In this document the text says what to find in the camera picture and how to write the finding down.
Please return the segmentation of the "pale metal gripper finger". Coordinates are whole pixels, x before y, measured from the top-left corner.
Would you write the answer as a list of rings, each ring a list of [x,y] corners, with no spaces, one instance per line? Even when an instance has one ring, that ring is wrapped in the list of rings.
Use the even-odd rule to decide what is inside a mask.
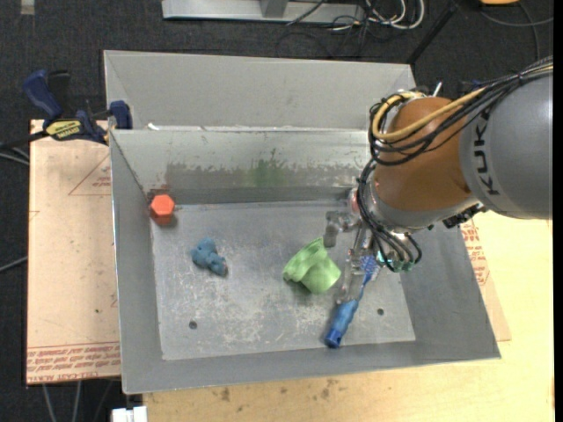
[[[336,302],[343,303],[353,298],[355,276],[358,270],[358,254],[356,249],[348,250],[344,269],[336,290]]]
[[[373,253],[373,241],[371,239],[362,243],[358,259],[358,269],[360,275],[365,280],[371,280],[375,272],[375,256]]]

